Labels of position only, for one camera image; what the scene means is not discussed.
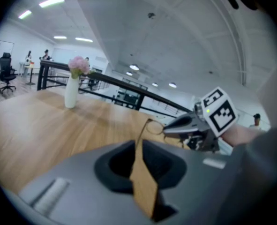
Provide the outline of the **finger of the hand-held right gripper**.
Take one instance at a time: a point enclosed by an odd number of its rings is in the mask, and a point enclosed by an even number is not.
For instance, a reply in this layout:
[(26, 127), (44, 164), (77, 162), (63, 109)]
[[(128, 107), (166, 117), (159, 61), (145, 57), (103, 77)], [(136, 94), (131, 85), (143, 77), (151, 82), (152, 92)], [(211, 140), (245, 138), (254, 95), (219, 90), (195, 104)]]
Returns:
[(186, 124), (183, 126), (165, 127), (163, 129), (164, 134), (189, 134), (193, 132), (203, 132), (209, 129), (206, 124)]
[(199, 119), (193, 115), (193, 114), (183, 114), (175, 119), (173, 119), (171, 122), (169, 122), (166, 127), (182, 127), (182, 126), (188, 126), (188, 125), (194, 125), (199, 122)]

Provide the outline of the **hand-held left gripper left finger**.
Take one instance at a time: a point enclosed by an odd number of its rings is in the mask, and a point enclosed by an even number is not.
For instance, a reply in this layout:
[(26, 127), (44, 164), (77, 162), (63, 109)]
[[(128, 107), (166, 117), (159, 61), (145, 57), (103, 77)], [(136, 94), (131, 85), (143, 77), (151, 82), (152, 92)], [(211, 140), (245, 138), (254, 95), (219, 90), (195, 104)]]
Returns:
[(150, 225), (130, 180), (135, 142), (70, 156), (29, 182), (19, 196), (61, 225)]

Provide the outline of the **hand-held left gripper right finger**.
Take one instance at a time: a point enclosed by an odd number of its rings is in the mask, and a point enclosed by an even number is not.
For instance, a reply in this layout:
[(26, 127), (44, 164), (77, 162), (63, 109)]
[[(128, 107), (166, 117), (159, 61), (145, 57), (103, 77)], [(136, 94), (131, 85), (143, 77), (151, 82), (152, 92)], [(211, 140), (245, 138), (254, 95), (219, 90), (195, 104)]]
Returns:
[(237, 169), (237, 152), (219, 155), (143, 140), (142, 155), (158, 186), (158, 225), (216, 225)]

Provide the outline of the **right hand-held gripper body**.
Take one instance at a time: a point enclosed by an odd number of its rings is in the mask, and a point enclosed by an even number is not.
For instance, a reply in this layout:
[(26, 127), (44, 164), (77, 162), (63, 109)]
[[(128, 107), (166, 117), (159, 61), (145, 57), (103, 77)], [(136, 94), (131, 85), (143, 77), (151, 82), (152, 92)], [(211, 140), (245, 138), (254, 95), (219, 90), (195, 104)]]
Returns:
[(218, 152), (218, 138), (238, 119), (233, 102), (220, 87), (196, 102), (189, 117), (188, 138), (183, 140), (182, 147), (203, 152)]

